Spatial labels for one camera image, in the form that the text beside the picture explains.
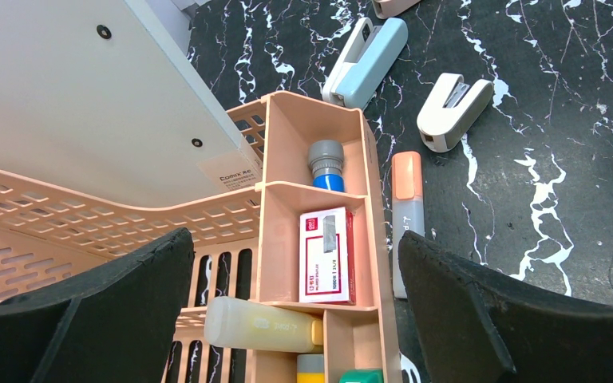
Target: stapler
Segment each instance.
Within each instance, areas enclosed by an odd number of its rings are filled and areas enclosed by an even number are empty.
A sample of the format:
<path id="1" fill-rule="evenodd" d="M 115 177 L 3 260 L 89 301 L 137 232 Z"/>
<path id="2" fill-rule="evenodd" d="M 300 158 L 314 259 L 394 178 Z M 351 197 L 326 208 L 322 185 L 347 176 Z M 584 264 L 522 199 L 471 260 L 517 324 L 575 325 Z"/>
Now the stapler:
<path id="1" fill-rule="evenodd" d="M 429 149 L 443 153 L 454 148 L 492 100 L 491 81 L 480 79 L 470 88 L 460 74 L 438 78 L 417 115 L 421 140 Z"/>
<path id="2" fill-rule="evenodd" d="M 372 0 L 372 7 L 378 18 L 392 18 L 418 2 L 419 0 Z"/>
<path id="3" fill-rule="evenodd" d="M 323 86 L 323 100 L 364 109 L 407 41 L 408 26 L 400 18 L 383 26 L 358 20 Z"/>

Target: storage basket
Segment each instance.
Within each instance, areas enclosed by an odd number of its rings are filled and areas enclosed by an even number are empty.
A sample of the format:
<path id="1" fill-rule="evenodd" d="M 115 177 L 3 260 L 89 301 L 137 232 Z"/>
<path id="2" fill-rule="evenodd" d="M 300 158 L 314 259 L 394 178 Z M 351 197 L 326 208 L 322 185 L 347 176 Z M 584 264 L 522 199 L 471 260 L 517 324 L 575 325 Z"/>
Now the storage basket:
<path id="1" fill-rule="evenodd" d="M 192 287 L 164 381 L 295 381 L 296 354 L 205 342 L 207 303 L 229 295 L 322 316 L 327 382 L 364 368 L 384 369 L 385 382 L 400 382 L 377 152 L 361 110 L 277 92 L 228 114 L 263 157 L 263 182 L 253 188 L 141 208 L 0 170 L 0 301 L 187 227 L 196 252 Z M 346 193 L 310 186 L 307 151 L 325 139 L 344 147 Z M 356 305 L 299 303 L 299 216 L 342 206 L 354 213 Z"/>

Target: gray bottle cap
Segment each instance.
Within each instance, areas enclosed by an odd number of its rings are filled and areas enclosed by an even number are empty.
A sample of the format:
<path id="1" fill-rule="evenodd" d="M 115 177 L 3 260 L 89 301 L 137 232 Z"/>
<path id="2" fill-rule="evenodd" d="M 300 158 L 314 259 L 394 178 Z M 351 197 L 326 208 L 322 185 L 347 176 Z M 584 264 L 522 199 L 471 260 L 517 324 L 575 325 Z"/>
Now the gray bottle cap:
<path id="1" fill-rule="evenodd" d="M 324 174 L 342 175 L 344 147 L 335 140 L 314 142 L 309 148 L 309 168 L 314 178 Z"/>
<path id="2" fill-rule="evenodd" d="M 322 353 L 303 353 L 297 356 L 298 373 L 325 373 L 326 361 Z"/>

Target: black screw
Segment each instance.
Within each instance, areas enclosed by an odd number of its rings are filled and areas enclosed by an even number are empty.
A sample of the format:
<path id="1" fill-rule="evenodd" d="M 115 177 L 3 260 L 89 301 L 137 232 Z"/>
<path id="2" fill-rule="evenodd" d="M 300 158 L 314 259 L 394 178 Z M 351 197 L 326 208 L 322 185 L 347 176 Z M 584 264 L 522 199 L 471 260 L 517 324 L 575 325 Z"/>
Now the black screw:
<path id="1" fill-rule="evenodd" d="M 112 38 L 112 31 L 109 30 L 109 28 L 107 28 L 106 26 L 103 26 L 102 24 L 97 26 L 95 30 L 97 31 L 97 34 L 99 34 L 100 37 L 104 38 L 105 40 L 109 40 L 110 38 Z"/>

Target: marble tabletop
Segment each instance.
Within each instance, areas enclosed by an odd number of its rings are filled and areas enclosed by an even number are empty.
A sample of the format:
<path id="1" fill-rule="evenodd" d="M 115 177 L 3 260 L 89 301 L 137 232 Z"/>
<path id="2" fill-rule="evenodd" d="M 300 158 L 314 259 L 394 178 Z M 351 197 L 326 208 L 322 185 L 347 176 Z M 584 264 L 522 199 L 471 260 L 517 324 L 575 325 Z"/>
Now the marble tabletop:
<path id="1" fill-rule="evenodd" d="M 188 57 L 226 109 L 276 90 L 320 99 L 369 0 L 212 0 Z M 613 0 L 424 0 L 365 115 L 390 221 L 390 159 L 421 153 L 426 235 L 513 278 L 613 305 Z M 443 72 L 494 82 L 451 152 L 416 119 Z M 404 381 L 429 381 L 412 313 L 396 302 Z"/>

